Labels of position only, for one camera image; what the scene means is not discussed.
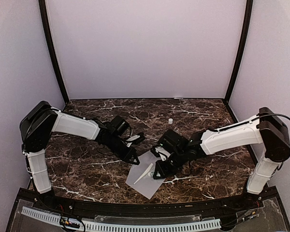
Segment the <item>cream lined letter paper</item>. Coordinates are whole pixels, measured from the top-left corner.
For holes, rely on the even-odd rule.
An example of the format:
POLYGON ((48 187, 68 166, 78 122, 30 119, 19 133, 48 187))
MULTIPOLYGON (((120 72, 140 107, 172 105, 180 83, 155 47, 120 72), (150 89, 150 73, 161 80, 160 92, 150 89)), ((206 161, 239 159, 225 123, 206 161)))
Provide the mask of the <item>cream lined letter paper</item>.
POLYGON ((147 175, 148 172, 150 172, 151 168, 153 167, 153 163, 150 163, 147 169, 138 177, 138 179, 133 183, 134 185, 140 181, 144 176, 147 175))

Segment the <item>grey paper envelope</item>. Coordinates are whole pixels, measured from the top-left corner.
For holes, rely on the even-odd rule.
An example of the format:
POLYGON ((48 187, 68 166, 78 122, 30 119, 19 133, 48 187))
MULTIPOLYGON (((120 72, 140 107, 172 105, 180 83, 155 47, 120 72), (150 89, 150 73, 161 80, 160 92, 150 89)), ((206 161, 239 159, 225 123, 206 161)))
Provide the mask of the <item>grey paper envelope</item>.
POLYGON ((146 175, 135 185, 133 183, 147 169, 150 163, 153 163, 153 167, 151 168, 150 172, 154 171, 155 163, 159 160, 159 158, 155 157, 150 151, 147 151, 138 159, 140 164, 131 166, 128 177, 126 179, 126 184, 150 200, 165 179, 155 180, 153 177, 146 175))

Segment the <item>white green glue stick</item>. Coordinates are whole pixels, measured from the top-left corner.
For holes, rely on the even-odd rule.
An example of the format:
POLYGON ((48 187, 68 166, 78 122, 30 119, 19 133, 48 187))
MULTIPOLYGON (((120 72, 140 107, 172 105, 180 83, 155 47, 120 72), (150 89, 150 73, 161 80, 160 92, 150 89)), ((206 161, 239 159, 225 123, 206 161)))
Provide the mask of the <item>white green glue stick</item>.
POLYGON ((154 171, 148 172, 147 175, 148 175, 149 177, 153 177, 153 176, 154 176, 154 171))

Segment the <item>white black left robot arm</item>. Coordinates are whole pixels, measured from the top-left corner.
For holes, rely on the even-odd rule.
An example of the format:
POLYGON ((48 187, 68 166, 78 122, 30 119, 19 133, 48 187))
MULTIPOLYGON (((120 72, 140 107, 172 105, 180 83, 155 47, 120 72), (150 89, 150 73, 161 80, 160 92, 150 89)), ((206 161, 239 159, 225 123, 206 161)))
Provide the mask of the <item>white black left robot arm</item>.
POLYGON ((55 132, 79 136, 108 147, 125 163, 140 163, 134 145, 145 139, 144 133, 122 135, 131 130, 130 124, 121 116, 102 122, 97 118, 75 116, 52 107, 47 101, 39 102, 20 122, 22 152, 26 157, 27 171, 39 194, 39 202, 48 211, 58 207, 58 199, 51 193, 45 152, 55 132))

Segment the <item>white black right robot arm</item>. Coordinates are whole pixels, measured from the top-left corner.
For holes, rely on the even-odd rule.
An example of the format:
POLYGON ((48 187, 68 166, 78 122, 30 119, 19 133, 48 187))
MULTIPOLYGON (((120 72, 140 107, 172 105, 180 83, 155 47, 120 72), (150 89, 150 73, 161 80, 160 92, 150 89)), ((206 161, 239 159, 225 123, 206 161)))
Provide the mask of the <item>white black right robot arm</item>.
POLYGON ((263 107, 258 114, 244 121, 198 131, 189 139, 174 130, 167 130, 151 148, 158 158, 153 178, 165 179, 176 174, 184 164, 223 150, 263 144, 264 152, 248 178, 247 191, 237 198, 237 206, 247 210, 255 203, 255 195, 263 191, 269 179, 290 158, 289 129, 281 118, 286 118, 286 115, 275 114, 263 107))

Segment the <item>black front frame rail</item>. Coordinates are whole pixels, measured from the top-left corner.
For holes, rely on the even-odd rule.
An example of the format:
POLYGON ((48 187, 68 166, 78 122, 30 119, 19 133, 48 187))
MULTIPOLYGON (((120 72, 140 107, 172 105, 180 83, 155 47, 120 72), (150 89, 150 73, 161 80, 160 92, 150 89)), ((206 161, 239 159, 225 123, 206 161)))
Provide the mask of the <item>black front frame rail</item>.
POLYGON ((43 209, 52 208, 59 210, 63 207, 63 214, 71 214, 81 218, 94 218, 95 216, 114 217, 177 217, 201 215, 206 217, 232 217, 237 212, 250 210, 263 205, 262 196, 252 194, 241 194, 216 200, 189 203, 167 203, 167 204, 120 204, 120 203, 98 203, 83 200, 73 200, 59 196, 50 196, 46 201, 38 197, 33 191, 27 191, 27 197, 31 199, 34 206, 43 209))

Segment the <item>black left corner post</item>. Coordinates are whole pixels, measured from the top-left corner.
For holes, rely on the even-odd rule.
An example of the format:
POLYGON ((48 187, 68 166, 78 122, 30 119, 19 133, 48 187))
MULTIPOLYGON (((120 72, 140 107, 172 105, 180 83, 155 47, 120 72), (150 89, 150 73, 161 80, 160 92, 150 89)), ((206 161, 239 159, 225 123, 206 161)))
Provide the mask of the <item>black left corner post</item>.
POLYGON ((46 1, 45 0, 38 0, 39 4, 39 9, 40 9, 40 15, 41 15, 41 20, 42 20, 42 25, 43 25, 43 30, 44 30, 44 36, 48 48, 48 53, 51 59, 52 67, 54 70, 54 74, 57 80, 57 84, 60 90, 60 93, 62 95, 63 101, 65 104, 67 104, 70 99, 68 97, 68 93, 63 81, 63 77, 60 71, 55 47, 54 47, 54 42, 51 34, 51 28, 49 24, 49 19, 48 19, 48 13, 47 13, 47 8, 46 8, 46 1))

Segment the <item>black corner post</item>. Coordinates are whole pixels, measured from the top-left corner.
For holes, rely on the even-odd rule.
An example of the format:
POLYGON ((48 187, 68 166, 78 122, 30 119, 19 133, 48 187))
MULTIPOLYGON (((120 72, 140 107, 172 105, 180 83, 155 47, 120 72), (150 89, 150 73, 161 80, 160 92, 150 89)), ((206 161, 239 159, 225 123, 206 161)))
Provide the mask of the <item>black corner post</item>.
POLYGON ((251 14, 252 14, 252 8, 253 8, 253 0, 247 0, 246 1, 246 7, 245 7, 245 13, 244 13, 244 19, 243 19, 243 24, 242 24, 242 30, 241 30, 241 35, 240 35, 240 40, 239 40, 239 45, 234 61, 234 66, 232 69, 230 81, 228 84, 228 88, 224 97, 224 101, 226 104, 229 104, 236 79, 240 70, 245 46, 246 46, 246 41, 247 41, 247 36, 248 36, 248 30, 249 30, 249 25, 250 25, 250 20, 251 20, 251 14))
POLYGON ((57 80, 57 84, 60 90, 60 93, 62 95, 63 101, 65 104, 67 104, 70 99, 68 97, 68 93, 63 81, 63 77, 60 71, 55 47, 54 47, 54 42, 51 34, 51 28, 49 24, 49 19, 48 19, 48 13, 47 13, 47 8, 46 8, 46 1, 45 0, 38 0, 39 4, 39 9, 40 9, 40 15, 41 15, 41 20, 42 20, 42 25, 43 25, 43 30, 44 30, 44 36, 48 48, 48 53, 51 59, 52 67, 54 70, 54 74, 57 80))

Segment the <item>black right corner post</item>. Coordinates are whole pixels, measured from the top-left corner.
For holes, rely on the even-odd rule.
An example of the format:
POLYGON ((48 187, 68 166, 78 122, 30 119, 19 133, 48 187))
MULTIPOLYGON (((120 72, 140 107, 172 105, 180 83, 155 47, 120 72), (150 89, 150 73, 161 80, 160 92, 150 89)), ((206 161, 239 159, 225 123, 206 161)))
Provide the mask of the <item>black right corner post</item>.
POLYGON ((241 30, 241 35, 240 35, 240 40, 239 40, 239 45, 234 61, 234 66, 232 69, 230 81, 228 84, 228 88, 224 97, 224 101, 226 104, 229 104, 236 79, 240 70, 245 46, 246 46, 246 41, 247 41, 247 36, 248 36, 248 30, 249 30, 249 25, 250 25, 250 20, 251 20, 251 14, 252 14, 252 8, 253 8, 253 0, 247 0, 246 1, 246 7, 245 7, 245 13, 244 13, 244 19, 243 19, 243 24, 242 24, 242 30, 241 30))

